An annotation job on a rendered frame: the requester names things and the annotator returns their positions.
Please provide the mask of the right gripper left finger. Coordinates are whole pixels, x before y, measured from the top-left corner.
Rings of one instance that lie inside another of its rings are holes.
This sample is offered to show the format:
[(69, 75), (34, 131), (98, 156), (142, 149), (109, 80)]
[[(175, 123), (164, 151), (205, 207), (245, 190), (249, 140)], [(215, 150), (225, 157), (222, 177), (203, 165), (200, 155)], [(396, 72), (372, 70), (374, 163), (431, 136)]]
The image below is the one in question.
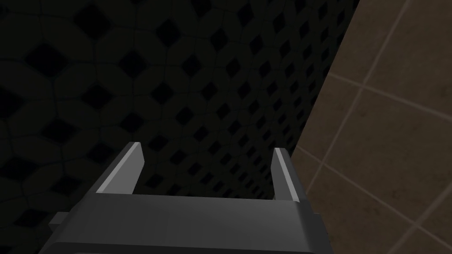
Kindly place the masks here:
[(92, 193), (132, 194), (144, 166), (142, 146), (129, 142), (91, 187)]

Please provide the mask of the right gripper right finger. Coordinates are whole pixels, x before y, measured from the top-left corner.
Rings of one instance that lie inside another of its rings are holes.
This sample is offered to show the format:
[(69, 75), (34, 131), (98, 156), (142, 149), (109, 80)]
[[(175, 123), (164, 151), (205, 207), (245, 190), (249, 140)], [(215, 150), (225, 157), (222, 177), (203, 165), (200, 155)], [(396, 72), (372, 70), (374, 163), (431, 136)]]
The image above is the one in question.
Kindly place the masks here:
[(271, 176), (275, 200), (301, 202), (307, 200), (288, 151), (274, 148), (271, 160)]

